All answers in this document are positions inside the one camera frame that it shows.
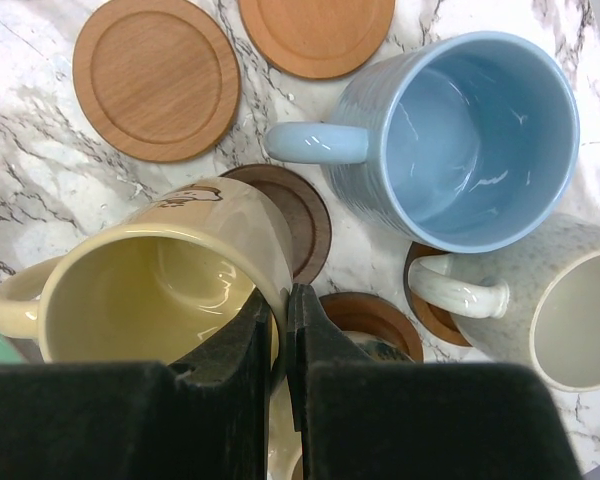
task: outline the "wooden coaster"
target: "wooden coaster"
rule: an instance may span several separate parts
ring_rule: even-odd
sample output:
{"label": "wooden coaster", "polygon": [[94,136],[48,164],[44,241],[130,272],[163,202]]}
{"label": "wooden coaster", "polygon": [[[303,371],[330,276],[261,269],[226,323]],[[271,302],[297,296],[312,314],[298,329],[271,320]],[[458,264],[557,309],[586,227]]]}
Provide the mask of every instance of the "wooden coaster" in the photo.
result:
{"label": "wooden coaster", "polygon": [[415,327],[386,300],[368,293],[342,292],[320,297],[320,303],[340,330],[379,337],[398,347],[414,362],[424,360]]}
{"label": "wooden coaster", "polygon": [[80,106],[112,146],[140,160],[192,158],[224,136],[240,71],[222,30],[186,0],[111,0],[73,54]]}
{"label": "wooden coaster", "polygon": [[409,302],[411,310],[427,330],[445,342],[449,342],[460,347],[470,347],[471,344],[460,333],[449,312],[434,305],[428,304],[423,299],[411,292],[411,290],[409,290],[409,282],[407,281],[407,277],[409,274],[409,267],[413,261],[416,258],[428,257],[430,255],[443,255],[445,253],[446,252],[436,250],[435,248],[427,245],[412,243],[407,255],[407,261],[404,266],[404,293],[407,296],[407,302]]}
{"label": "wooden coaster", "polygon": [[239,0],[245,29],[278,68],[305,78],[345,75],[384,41],[395,0]]}
{"label": "wooden coaster", "polygon": [[331,249],[331,219],[320,194],[300,175],[275,165],[245,165],[221,175],[257,188],[280,209],[293,240],[293,281],[311,283]]}

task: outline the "yellow mug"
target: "yellow mug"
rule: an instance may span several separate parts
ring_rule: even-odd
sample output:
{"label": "yellow mug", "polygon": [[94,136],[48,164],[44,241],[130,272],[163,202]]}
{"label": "yellow mug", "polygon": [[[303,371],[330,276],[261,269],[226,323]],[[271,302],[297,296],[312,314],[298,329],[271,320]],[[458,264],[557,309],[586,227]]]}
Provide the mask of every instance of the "yellow mug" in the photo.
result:
{"label": "yellow mug", "polygon": [[273,361],[291,286],[282,213],[245,183],[209,178],[3,282],[0,333],[35,339],[47,362],[169,364],[233,319],[255,287],[275,317]]}

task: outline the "white mug handle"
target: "white mug handle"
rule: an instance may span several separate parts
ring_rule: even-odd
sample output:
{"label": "white mug handle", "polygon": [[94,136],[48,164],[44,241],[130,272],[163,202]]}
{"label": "white mug handle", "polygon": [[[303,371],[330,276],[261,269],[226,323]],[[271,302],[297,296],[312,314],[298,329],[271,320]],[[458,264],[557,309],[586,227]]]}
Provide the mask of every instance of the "white mug handle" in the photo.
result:
{"label": "white mug handle", "polygon": [[38,337],[38,300],[53,269],[55,257],[16,273],[0,284],[0,333],[5,337]]}
{"label": "white mug handle", "polygon": [[449,277],[452,255],[420,257],[409,267],[408,283],[425,302],[471,318],[500,318],[507,310],[509,287],[503,281],[485,287]]}

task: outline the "round coaster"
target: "round coaster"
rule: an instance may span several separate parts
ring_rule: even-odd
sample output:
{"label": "round coaster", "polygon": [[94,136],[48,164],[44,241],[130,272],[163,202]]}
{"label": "round coaster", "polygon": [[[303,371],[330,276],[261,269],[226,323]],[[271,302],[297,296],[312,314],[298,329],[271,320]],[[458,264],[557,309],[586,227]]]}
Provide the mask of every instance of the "round coaster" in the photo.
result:
{"label": "round coaster", "polygon": [[175,162],[229,129],[240,71],[227,37],[186,0],[111,0],[87,20],[73,54],[80,106],[113,147]]}
{"label": "round coaster", "polygon": [[276,204],[291,229],[293,281],[311,283],[331,248],[331,219],[315,188],[300,175],[275,165],[245,165],[221,176],[248,183]]}
{"label": "round coaster", "polygon": [[345,75],[384,41],[395,0],[239,0],[245,29],[278,68],[305,78]]}
{"label": "round coaster", "polygon": [[404,293],[407,296],[407,302],[409,302],[411,310],[427,330],[445,342],[460,347],[470,347],[471,344],[469,344],[466,338],[460,333],[449,312],[428,304],[409,290],[407,276],[409,274],[411,263],[413,263],[416,258],[428,257],[430,255],[443,255],[445,253],[446,252],[436,250],[427,245],[412,243],[404,266]]}
{"label": "round coaster", "polygon": [[344,332],[360,332],[395,345],[414,362],[422,362],[422,343],[409,319],[392,304],[375,295],[358,292],[320,297],[329,319]]}

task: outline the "yellow mug handle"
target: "yellow mug handle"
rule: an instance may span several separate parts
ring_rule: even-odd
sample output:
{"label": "yellow mug handle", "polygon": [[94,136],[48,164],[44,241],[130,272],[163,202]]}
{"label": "yellow mug handle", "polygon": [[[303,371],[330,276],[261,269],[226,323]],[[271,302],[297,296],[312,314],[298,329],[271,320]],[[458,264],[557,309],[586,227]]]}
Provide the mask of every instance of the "yellow mug handle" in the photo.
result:
{"label": "yellow mug handle", "polygon": [[0,284],[0,333],[12,338],[38,338],[38,300],[62,257],[16,273]]}

